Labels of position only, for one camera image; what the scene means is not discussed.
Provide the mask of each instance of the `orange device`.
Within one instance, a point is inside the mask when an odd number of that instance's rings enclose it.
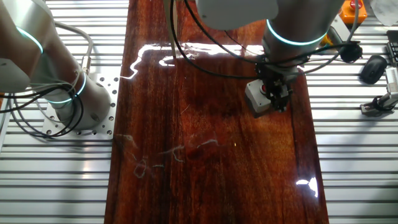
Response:
[[[363,0],[359,0],[358,4],[358,24],[361,24],[368,17],[368,14],[363,4]],[[339,15],[345,24],[353,24],[355,18],[355,0],[346,0],[340,9]]]

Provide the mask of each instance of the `wooden board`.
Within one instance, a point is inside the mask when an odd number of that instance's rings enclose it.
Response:
[[[195,63],[255,75],[177,9]],[[263,29],[256,22],[231,34],[261,45]],[[254,119],[248,81],[211,77],[171,56],[163,2],[131,0],[105,223],[328,223],[305,77],[287,112]]]

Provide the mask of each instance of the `metal mounting plate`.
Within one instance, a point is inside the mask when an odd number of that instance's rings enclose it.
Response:
[[[99,84],[103,85],[111,97],[111,107],[106,118],[100,122],[99,125],[93,127],[91,130],[74,130],[64,136],[50,141],[109,141],[113,139],[114,132],[114,118],[116,115],[116,108],[118,106],[118,93],[119,93],[119,75],[108,74],[90,74],[92,80],[96,80]],[[46,114],[50,118],[58,121],[55,110],[51,104],[48,105]],[[42,132],[57,133],[65,126],[62,123],[57,123],[49,119],[44,120]]]

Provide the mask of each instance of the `black computer mouse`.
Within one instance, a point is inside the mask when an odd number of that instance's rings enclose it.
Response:
[[[373,55],[366,62],[359,78],[366,84],[375,84],[383,76],[386,68],[387,60],[382,56]]]

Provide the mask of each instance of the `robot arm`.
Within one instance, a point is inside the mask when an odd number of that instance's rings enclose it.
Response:
[[[69,83],[84,107],[77,129],[90,129],[105,118],[110,108],[108,92],[88,78],[65,47],[43,0],[0,0],[0,33],[0,92],[17,93],[33,83]],[[67,91],[55,90],[44,98],[60,121],[70,121],[67,118],[74,109]],[[77,123],[78,117],[79,113],[72,119]]]

